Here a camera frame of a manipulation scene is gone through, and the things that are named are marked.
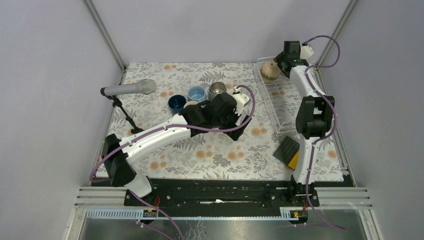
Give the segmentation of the black tripod mic stand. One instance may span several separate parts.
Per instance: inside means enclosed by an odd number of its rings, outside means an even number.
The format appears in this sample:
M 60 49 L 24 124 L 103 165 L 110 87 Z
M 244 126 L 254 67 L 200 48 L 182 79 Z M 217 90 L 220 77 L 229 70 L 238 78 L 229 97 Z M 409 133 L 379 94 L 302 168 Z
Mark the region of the black tripod mic stand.
M 132 134 L 141 133 L 143 131 L 143 129 L 136 125 L 133 118 L 124 109 L 122 102 L 115 95 L 111 96 L 111 100 L 113 101 L 112 106 L 118 107 L 123 112 L 123 114 L 125 116 L 125 120 L 131 125 L 132 129 L 130 130 L 130 132 Z

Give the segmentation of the silver microphone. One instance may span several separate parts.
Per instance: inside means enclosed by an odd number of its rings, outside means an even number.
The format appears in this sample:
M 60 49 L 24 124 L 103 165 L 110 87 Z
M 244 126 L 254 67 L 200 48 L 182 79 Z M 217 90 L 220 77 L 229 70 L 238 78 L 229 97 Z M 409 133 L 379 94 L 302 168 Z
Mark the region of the silver microphone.
M 135 83 L 121 84 L 100 89 L 100 94 L 105 97 L 144 94 L 149 95 L 157 90 L 157 84 L 152 79 L 142 79 Z

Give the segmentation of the cream cup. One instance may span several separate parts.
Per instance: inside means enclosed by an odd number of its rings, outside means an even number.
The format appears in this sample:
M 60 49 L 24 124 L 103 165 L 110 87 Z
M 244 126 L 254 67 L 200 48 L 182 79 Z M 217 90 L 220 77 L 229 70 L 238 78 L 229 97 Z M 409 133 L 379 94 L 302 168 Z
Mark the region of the cream cup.
M 194 105 L 197 105 L 198 104 L 198 102 L 197 101 L 194 101 L 194 100 L 192 100 L 192 101 L 188 101 L 184 106 L 183 106 L 183 108 L 184 109 L 186 109 L 188 106 L 194 106 Z

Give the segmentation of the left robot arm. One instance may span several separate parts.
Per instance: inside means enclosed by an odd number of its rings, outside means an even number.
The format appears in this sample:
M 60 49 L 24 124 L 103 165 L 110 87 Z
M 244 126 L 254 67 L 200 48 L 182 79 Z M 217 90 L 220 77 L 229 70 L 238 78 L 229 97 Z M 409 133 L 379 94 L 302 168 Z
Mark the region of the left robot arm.
M 123 138 L 108 135 L 101 153 L 107 180 L 112 187 L 131 190 L 142 205 L 152 204 L 155 192 L 149 178 L 136 174 L 131 165 L 157 149 L 199 134 L 221 132 L 237 141 L 251 120 L 246 116 L 236 124 L 250 102 L 246 94 L 231 90 L 211 101 L 188 105 L 162 125 Z

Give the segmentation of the light blue cup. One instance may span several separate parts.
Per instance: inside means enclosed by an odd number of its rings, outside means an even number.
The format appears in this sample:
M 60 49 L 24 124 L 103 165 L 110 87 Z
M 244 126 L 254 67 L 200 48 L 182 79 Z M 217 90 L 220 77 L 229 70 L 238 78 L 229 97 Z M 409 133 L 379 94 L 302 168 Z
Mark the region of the light blue cup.
M 198 102 L 198 103 L 201 103 L 201 102 L 207 100 L 207 93 L 206 93 L 205 89 L 202 86 L 199 86 L 199 85 L 192 86 L 188 90 L 187 96 L 188 96 L 190 101 L 195 101 L 195 102 Z

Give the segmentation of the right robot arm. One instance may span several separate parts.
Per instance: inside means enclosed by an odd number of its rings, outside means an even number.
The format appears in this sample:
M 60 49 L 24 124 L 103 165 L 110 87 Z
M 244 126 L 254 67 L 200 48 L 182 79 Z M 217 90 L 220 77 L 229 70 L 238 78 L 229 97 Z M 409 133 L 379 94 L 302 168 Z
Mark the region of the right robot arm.
M 286 198 L 293 206 L 317 207 L 314 169 L 318 147 L 332 127 L 335 99 L 321 91 L 312 77 L 312 68 L 301 57 L 301 49 L 299 41 L 285 41 L 283 51 L 273 59 L 281 72 L 294 83 L 302 98 L 295 119 L 299 134 L 298 158 Z

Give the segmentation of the dark blue cup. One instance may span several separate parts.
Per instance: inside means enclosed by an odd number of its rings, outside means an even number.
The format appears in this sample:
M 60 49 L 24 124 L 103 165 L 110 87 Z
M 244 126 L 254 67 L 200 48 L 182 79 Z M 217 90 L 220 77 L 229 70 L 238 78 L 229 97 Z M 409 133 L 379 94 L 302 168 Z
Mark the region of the dark blue cup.
M 176 94 L 169 98 L 168 107 L 173 115 L 178 114 L 184 108 L 187 103 L 186 98 L 183 95 Z

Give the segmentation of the beige ribbed cup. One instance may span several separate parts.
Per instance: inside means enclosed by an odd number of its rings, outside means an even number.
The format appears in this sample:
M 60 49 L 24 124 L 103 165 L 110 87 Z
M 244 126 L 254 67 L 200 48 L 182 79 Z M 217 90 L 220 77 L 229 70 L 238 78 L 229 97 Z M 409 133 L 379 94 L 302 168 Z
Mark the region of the beige ribbed cup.
M 279 78 L 282 71 L 274 60 L 269 60 L 262 65 L 260 74 L 264 81 L 272 82 Z

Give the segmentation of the grey-green cup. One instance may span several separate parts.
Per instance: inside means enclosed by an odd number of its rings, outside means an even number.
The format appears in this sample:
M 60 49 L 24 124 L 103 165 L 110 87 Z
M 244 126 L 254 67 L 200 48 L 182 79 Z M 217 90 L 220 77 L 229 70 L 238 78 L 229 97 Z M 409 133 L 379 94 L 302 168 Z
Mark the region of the grey-green cup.
M 227 87 L 223 82 L 213 82 L 208 88 L 208 97 L 209 101 L 212 101 L 217 95 L 226 93 Z

